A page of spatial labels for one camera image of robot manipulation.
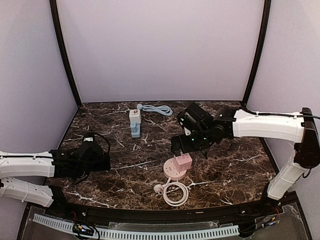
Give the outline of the blue power strip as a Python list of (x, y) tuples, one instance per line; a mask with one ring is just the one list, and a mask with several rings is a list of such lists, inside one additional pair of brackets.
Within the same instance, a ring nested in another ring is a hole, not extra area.
[(131, 130), (131, 136), (133, 138), (140, 138), (141, 137), (141, 123), (132, 121), (130, 123), (130, 130)]

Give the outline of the pink round power socket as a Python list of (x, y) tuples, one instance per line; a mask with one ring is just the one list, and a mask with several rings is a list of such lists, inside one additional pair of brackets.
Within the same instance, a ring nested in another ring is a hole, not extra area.
[(163, 164), (163, 173), (172, 181), (178, 181), (185, 177), (187, 170), (178, 171), (174, 165), (174, 159), (170, 158)]

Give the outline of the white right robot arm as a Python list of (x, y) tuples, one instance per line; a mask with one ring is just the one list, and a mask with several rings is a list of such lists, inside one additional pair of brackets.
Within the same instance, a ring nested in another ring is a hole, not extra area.
[(211, 115), (193, 103), (177, 116), (184, 134), (171, 138), (171, 152), (176, 157), (203, 152), (223, 139), (243, 137), (288, 141), (293, 144), (293, 153), (266, 187), (265, 198), (278, 201), (307, 170), (320, 164), (320, 141), (315, 119), (307, 107), (293, 113), (223, 107)]

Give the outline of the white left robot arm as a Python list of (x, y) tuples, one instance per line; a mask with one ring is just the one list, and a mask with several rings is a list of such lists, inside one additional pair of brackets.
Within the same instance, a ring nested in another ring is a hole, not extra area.
[(78, 148), (53, 149), (40, 153), (0, 154), (1, 197), (29, 202), (49, 208), (66, 204), (62, 189), (54, 185), (37, 185), (22, 177), (71, 178), (75, 184), (90, 173), (111, 168), (110, 152), (94, 141), (85, 140)]

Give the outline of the large pink cube adapter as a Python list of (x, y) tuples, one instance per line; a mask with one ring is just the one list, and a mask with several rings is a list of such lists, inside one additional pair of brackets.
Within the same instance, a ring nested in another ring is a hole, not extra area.
[(193, 159), (189, 153), (182, 153), (173, 157), (173, 164), (178, 172), (187, 171), (192, 167)]

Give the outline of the white cube socket adapter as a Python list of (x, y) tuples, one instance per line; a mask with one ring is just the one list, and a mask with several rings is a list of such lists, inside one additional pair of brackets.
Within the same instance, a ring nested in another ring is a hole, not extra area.
[(130, 120), (130, 123), (141, 124), (142, 122), (141, 111), (139, 109), (131, 109), (129, 111), (129, 120)]

